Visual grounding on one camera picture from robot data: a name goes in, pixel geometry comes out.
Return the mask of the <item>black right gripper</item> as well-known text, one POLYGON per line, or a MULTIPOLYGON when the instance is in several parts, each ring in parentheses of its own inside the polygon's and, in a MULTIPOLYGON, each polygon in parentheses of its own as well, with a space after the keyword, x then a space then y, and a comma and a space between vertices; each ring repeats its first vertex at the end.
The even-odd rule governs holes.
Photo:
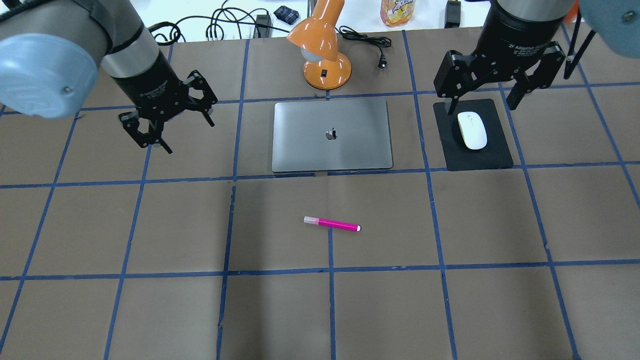
POLYGON ((489 10, 475 50, 470 55, 448 50, 435 75, 434 88, 445 100, 446 114, 452 116, 463 95, 485 84, 515 80, 506 97, 511 111, 525 95, 550 87, 566 59, 553 41, 561 23, 562 18, 536 22, 489 10))

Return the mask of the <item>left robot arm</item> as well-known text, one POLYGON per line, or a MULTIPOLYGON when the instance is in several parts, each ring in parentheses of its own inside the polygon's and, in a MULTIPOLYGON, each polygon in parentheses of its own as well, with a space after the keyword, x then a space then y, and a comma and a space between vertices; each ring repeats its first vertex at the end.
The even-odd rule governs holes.
POLYGON ((79 111, 103 69, 135 106, 121 127, 140 147, 161 146, 165 124, 184 111, 208 125, 218 98, 198 70, 179 79, 128 0, 5 0, 0 100, 26 116, 79 111))

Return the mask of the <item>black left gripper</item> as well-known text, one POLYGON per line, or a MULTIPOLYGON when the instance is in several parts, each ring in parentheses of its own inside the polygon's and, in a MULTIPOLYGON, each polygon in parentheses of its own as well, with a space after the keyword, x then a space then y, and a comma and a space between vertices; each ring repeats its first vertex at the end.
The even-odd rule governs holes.
POLYGON ((119 88, 135 105, 135 111, 121 112, 119 123, 140 148, 161 146, 168 154, 173 150, 163 139, 165 123, 184 110, 199 112, 210 127, 215 127, 211 118, 218 97, 206 78, 192 70, 186 80, 180 80, 165 55, 158 53, 151 66, 132 77, 112 76, 119 88), (191 95, 201 92, 201 97, 191 95), (147 132, 140 130, 141 120, 147 120, 147 132))

